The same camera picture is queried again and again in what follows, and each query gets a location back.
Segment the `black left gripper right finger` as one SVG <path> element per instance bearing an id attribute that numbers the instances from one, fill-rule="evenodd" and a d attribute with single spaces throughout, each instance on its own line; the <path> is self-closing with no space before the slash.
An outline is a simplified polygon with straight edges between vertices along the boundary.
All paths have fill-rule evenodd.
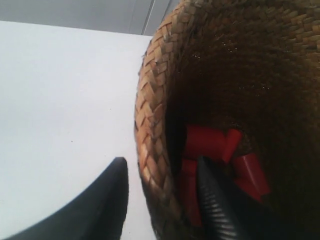
<path id="1" fill-rule="evenodd" d="M 196 195 L 207 240 L 250 240 L 232 205 L 237 186 L 210 158 L 197 159 Z"/>

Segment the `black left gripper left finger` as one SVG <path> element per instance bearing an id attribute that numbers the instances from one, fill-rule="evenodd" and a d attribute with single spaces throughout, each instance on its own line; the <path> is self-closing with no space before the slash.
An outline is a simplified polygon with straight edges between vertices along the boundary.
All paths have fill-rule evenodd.
<path id="1" fill-rule="evenodd" d="M 129 202 L 128 164 L 116 157 L 81 194 L 12 240 L 119 240 Z"/>

